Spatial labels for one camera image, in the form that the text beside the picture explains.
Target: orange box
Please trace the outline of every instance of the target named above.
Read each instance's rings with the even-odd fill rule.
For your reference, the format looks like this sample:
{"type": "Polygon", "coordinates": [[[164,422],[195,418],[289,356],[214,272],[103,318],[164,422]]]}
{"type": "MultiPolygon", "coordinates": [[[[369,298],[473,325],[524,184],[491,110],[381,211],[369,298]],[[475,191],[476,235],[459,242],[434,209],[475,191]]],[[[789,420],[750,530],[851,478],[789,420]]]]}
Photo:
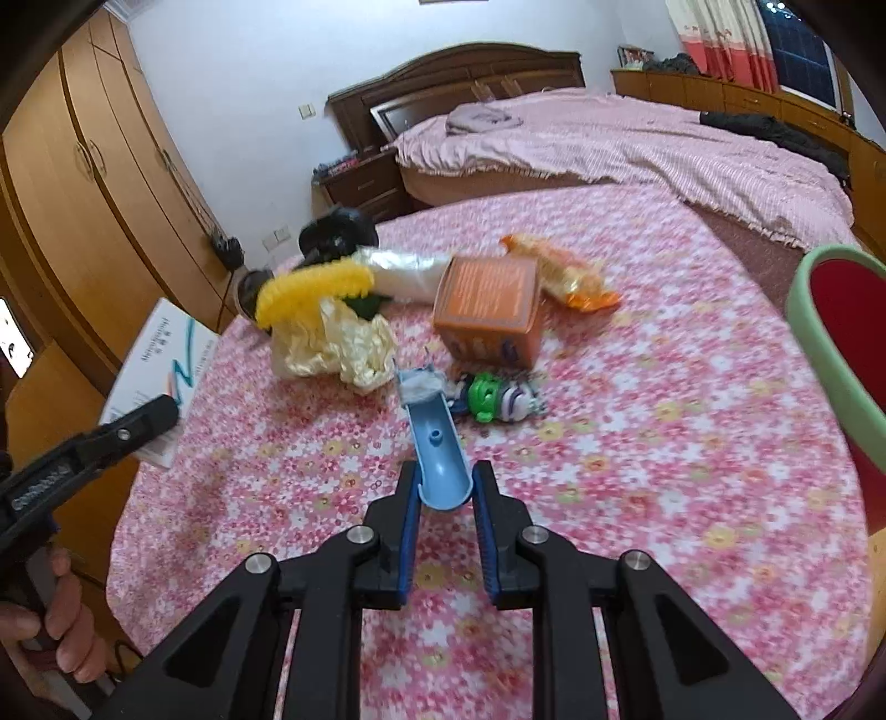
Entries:
{"type": "Polygon", "coordinates": [[[538,261],[454,257],[434,302],[434,330],[456,360],[531,369],[543,312],[538,261]]]}

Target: teal line graphic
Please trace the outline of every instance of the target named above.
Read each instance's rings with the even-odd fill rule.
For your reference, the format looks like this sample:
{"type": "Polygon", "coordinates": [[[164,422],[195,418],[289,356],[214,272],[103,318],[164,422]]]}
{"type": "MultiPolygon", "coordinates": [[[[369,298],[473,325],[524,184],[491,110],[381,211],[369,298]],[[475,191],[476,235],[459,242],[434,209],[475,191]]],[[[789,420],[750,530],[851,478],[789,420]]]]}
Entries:
{"type": "Polygon", "coordinates": [[[188,387],[194,387],[194,369],[191,363],[191,351],[194,344],[194,323],[194,318],[189,317],[188,330],[184,338],[184,364],[187,366],[187,371],[179,365],[178,360],[172,361],[172,397],[175,400],[175,404],[179,406],[182,404],[182,393],[179,391],[178,385],[179,378],[184,380],[184,384],[188,387]]]}

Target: pink tablecloth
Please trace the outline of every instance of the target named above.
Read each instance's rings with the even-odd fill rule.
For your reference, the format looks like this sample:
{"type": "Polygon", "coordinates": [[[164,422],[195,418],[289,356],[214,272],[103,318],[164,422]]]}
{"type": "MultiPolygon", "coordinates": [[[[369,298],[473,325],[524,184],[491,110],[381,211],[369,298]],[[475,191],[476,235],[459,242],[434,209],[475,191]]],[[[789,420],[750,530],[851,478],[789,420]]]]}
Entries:
{"type": "MultiPolygon", "coordinates": [[[[659,190],[600,186],[473,200],[379,228],[382,244],[497,253],[514,231],[603,258],[620,310],[548,305],[545,419],[459,428],[471,460],[582,550],[647,548],[818,720],[863,669],[871,591],[856,475],[788,327],[693,212],[659,190]]],[[[400,366],[430,311],[387,313],[400,366]]],[[[175,466],[143,467],[114,540],[108,599],[143,650],[242,558],[288,558],[360,521],[413,454],[392,387],[283,381],[245,321],[225,333],[175,466]]],[[[470,508],[424,511],[415,588],[367,613],[363,717],[528,718],[531,626],[486,600],[470,508]]]]}

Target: human hand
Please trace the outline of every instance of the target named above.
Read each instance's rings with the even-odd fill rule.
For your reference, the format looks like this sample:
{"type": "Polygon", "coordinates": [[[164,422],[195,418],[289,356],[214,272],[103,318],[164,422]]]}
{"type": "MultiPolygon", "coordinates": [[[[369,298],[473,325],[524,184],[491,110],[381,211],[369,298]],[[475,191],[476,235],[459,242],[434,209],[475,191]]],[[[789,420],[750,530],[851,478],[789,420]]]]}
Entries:
{"type": "MultiPolygon", "coordinates": [[[[44,622],[49,636],[60,640],[55,654],[58,669],[73,674],[78,683],[92,682],[105,672],[105,641],[96,635],[92,612],[82,604],[82,587],[71,573],[67,551],[51,551],[50,563],[58,582],[44,622]]],[[[36,637],[40,627],[40,618],[35,613],[11,603],[0,603],[0,642],[31,692],[50,699],[49,688],[19,646],[20,641],[36,637]]]]}

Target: cardboard box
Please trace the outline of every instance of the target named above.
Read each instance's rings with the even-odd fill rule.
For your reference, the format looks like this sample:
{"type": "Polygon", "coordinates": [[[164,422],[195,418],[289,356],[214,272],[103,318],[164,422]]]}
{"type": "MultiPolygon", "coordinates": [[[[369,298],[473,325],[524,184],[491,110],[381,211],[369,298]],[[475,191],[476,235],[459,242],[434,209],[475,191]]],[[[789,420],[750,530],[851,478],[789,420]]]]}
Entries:
{"type": "Polygon", "coordinates": [[[434,330],[456,360],[531,369],[543,312],[538,262],[529,257],[455,257],[434,303],[434,330]]]}
{"type": "Polygon", "coordinates": [[[218,340],[184,310],[160,298],[129,349],[98,423],[114,422],[158,395],[171,395],[178,403],[178,425],[135,455],[159,467],[172,467],[190,402],[218,340]]]}

